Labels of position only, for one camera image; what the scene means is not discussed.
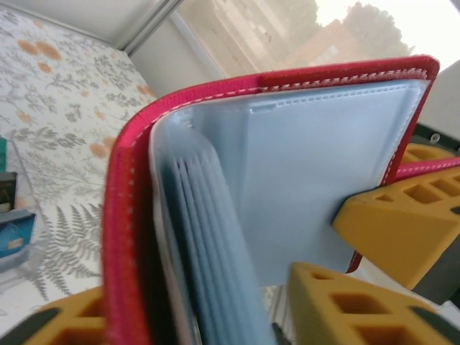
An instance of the wallet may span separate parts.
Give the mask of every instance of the wallet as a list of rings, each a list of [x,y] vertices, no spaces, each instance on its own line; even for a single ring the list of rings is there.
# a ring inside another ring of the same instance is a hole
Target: wallet
[[[275,344],[260,288],[292,262],[358,267],[332,220],[395,179],[437,72],[428,56],[277,71],[142,109],[106,182],[110,344]]]

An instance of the window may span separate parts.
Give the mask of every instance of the window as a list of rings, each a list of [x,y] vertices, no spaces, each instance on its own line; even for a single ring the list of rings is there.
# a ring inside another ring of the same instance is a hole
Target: window
[[[412,54],[446,68],[460,58],[449,0],[185,0],[179,14],[226,76]]]

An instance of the red leather cover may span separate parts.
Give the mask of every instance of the red leather cover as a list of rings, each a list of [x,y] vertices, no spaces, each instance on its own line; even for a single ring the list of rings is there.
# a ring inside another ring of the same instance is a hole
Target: red leather cover
[[[103,283],[110,344],[171,344],[174,333],[152,220],[148,141],[152,125],[181,107],[217,98],[307,88],[423,79],[434,81],[429,56],[301,68],[220,80],[171,93],[142,109],[112,149],[103,206]],[[417,108],[382,184],[394,180],[429,88]],[[349,272],[361,256],[355,253]]]

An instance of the floral bedsheet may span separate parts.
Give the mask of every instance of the floral bedsheet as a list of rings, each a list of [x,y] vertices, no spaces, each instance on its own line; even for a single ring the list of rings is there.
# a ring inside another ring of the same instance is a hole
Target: floral bedsheet
[[[0,134],[16,144],[51,235],[36,276],[0,290],[0,335],[101,284],[107,159],[126,121],[154,99],[124,52],[0,11]],[[27,201],[19,194],[17,203]]]

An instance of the bed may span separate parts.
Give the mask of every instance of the bed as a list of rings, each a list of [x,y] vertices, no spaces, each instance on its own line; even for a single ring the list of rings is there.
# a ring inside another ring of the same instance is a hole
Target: bed
[[[17,146],[50,232],[36,274],[0,289],[0,335],[41,305],[101,284],[107,159],[126,121],[154,99],[126,53],[0,12],[0,134]]]

